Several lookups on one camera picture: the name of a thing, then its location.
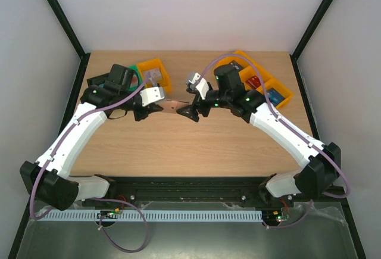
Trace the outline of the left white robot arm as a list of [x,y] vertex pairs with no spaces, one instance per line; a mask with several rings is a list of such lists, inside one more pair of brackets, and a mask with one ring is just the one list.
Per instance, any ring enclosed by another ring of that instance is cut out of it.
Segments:
[[159,84],[159,67],[148,70],[113,64],[109,73],[91,77],[74,115],[54,143],[34,162],[24,162],[21,178],[31,195],[47,205],[64,211],[73,202],[106,196],[110,181],[104,176],[74,179],[71,169],[95,131],[115,110],[133,112],[136,121],[162,111],[165,99]]

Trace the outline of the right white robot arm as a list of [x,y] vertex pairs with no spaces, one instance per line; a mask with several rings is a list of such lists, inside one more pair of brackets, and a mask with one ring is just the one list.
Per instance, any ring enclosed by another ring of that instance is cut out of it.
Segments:
[[267,103],[265,96],[256,90],[247,90],[238,70],[225,64],[214,70],[218,88],[198,73],[192,73],[187,81],[187,91],[193,94],[190,105],[177,113],[195,122],[200,116],[208,117],[212,108],[225,108],[246,123],[262,130],[285,149],[297,162],[299,169],[289,173],[273,174],[260,187],[260,201],[271,207],[281,197],[303,194],[317,199],[339,177],[341,149],[331,142],[326,145],[309,136],[291,123]]

